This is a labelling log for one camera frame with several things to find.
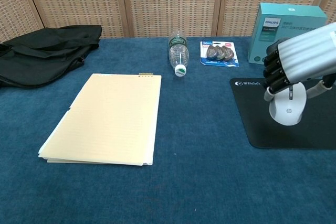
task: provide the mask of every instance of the bottle cap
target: bottle cap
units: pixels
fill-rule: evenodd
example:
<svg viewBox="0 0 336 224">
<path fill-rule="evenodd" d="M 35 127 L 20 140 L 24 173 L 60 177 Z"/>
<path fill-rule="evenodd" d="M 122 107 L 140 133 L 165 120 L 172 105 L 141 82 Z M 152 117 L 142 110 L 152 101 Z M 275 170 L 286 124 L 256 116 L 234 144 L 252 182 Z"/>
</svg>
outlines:
<svg viewBox="0 0 336 224">
<path fill-rule="evenodd" d="M 184 66 L 183 64 L 178 64 L 178 65 L 175 67 L 175 74 L 176 74 L 178 77 L 185 76 L 186 73 L 187 73 L 187 69 L 185 68 L 185 66 Z"/>
</svg>

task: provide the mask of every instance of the plastic bottle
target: plastic bottle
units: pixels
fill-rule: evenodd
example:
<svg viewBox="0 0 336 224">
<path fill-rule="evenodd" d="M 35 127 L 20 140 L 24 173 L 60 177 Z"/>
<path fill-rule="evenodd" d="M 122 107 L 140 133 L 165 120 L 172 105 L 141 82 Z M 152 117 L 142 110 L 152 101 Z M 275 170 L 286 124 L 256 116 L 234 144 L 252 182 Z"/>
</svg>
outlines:
<svg viewBox="0 0 336 224">
<path fill-rule="evenodd" d="M 184 34 L 177 30 L 169 37 L 169 61 L 179 77 L 185 76 L 189 62 L 189 51 Z"/>
</svg>

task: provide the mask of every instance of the teal box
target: teal box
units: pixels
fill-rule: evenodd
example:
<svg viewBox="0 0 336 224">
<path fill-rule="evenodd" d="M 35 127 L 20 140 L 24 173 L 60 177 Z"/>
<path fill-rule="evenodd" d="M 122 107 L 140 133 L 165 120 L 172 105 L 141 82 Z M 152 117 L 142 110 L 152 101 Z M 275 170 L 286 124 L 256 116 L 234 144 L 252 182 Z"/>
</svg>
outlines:
<svg viewBox="0 0 336 224">
<path fill-rule="evenodd" d="M 280 38 L 292 38 L 327 23 L 319 6 L 260 3 L 248 62 L 264 64 L 266 48 Z"/>
</svg>

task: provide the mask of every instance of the robotic hand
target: robotic hand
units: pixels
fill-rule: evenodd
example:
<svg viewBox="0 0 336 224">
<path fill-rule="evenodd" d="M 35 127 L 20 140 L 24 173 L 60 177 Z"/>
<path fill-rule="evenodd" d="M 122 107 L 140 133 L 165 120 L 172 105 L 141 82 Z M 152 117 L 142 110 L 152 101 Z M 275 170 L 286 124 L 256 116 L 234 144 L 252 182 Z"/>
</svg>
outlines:
<svg viewBox="0 0 336 224">
<path fill-rule="evenodd" d="M 277 41 L 267 48 L 264 65 L 270 115 L 283 125 L 299 123 L 307 99 L 336 81 L 336 23 Z M 318 77 L 322 80 L 306 91 L 302 82 Z"/>
</svg>

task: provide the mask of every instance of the blue carpet surface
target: blue carpet surface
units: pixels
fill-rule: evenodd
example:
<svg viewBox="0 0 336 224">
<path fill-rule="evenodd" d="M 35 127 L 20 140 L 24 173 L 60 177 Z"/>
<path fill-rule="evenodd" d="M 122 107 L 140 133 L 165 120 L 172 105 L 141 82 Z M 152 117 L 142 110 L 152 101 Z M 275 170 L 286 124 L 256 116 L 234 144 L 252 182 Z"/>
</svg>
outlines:
<svg viewBox="0 0 336 224">
<path fill-rule="evenodd" d="M 249 38 L 219 39 L 239 68 L 202 65 L 202 38 L 189 38 L 178 78 L 166 38 L 104 39 L 48 86 L 0 88 L 0 223 L 335 223 L 336 152 L 252 147 L 229 80 L 263 67 L 247 62 Z M 152 166 L 38 158 L 92 73 L 139 72 L 162 75 Z"/>
</svg>

